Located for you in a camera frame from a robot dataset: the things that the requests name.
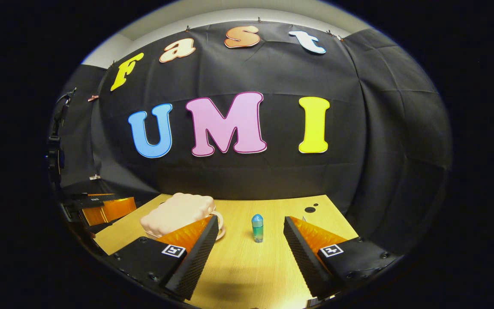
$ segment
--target blue letter u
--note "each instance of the blue letter u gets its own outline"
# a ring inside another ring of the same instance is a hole
[[[172,137],[169,125],[169,112],[173,106],[169,103],[154,107],[151,113],[157,117],[157,128],[159,129],[159,143],[151,145],[146,138],[144,120],[146,112],[136,112],[129,116],[129,123],[133,131],[133,142],[137,151],[147,158],[159,158],[165,156],[171,149]]]

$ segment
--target white wall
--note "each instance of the white wall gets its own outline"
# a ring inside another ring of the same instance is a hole
[[[172,23],[162,25],[153,31],[149,31],[149,29],[153,29],[155,23],[150,23],[150,21],[157,20],[159,23],[161,23],[162,21],[159,17],[161,16],[161,14],[166,14],[165,10],[169,10],[167,14],[171,14],[171,9],[180,9],[181,6],[184,6],[184,4],[188,4],[189,2],[191,2],[191,0],[182,0],[173,4],[173,6],[164,7],[160,10],[152,12],[139,19],[139,21],[125,27],[119,33],[110,37],[94,51],[92,51],[92,53],[88,55],[87,58],[85,58],[82,64],[94,65],[106,69],[112,64],[113,61],[118,61],[119,59],[125,57],[126,55],[132,53],[140,47],[143,47],[168,35],[184,31],[187,25],[190,26],[190,28],[195,28],[210,24],[223,23],[226,21],[256,21],[257,18],[260,17],[260,19],[263,21],[276,21],[280,23],[296,24],[321,31],[331,30],[332,34],[339,35],[340,37],[348,36],[355,31],[359,31],[369,27],[369,25],[367,25],[363,21],[347,14],[344,11],[339,10],[338,8],[329,6],[328,4],[324,4],[323,2],[319,1],[305,1],[306,2],[302,2],[302,6],[310,3],[315,3],[317,4],[316,6],[326,6],[327,15],[329,14],[329,10],[332,10],[335,14],[335,18],[337,19],[337,21],[333,23],[335,25],[305,15],[296,14],[293,12],[285,12],[282,10],[261,8],[235,8],[205,12],[203,14],[190,16]],[[317,9],[313,9],[310,11],[310,15],[327,16],[323,14],[322,10],[322,8],[317,7]],[[184,10],[180,12],[181,13],[179,15],[187,14],[187,12],[184,12]],[[337,26],[337,24],[344,25],[344,27],[339,27]]]

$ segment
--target letter m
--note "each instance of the letter m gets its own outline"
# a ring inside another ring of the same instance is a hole
[[[266,143],[262,140],[259,123],[259,105],[263,99],[258,92],[242,92],[235,96],[226,117],[222,117],[209,98],[197,98],[188,102],[186,109],[192,112],[196,139],[192,154],[206,157],[214,153],[214,147],[208,142],[208,135],[211,135],[218,149],[226,153],[235,131],[238,135],[238,142],[234,145],[236,152],[265,151]]]

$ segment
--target table surface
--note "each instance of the table surface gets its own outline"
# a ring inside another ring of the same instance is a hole
[[[140,218],[170,195],[159,195],[96,234],[96,242],[113,254],[146,236]],[[302,219],[345,239],[358,237],[326,195],[285,200],[214,200],[224,218],[225,235],[214,243],[190,303],[202,309],[302,309],[313,299],[283,235],[286,216]],[[306,207],[316,209],[313,213]],[[264,241],[255,243],[251,218],[264,219]]]

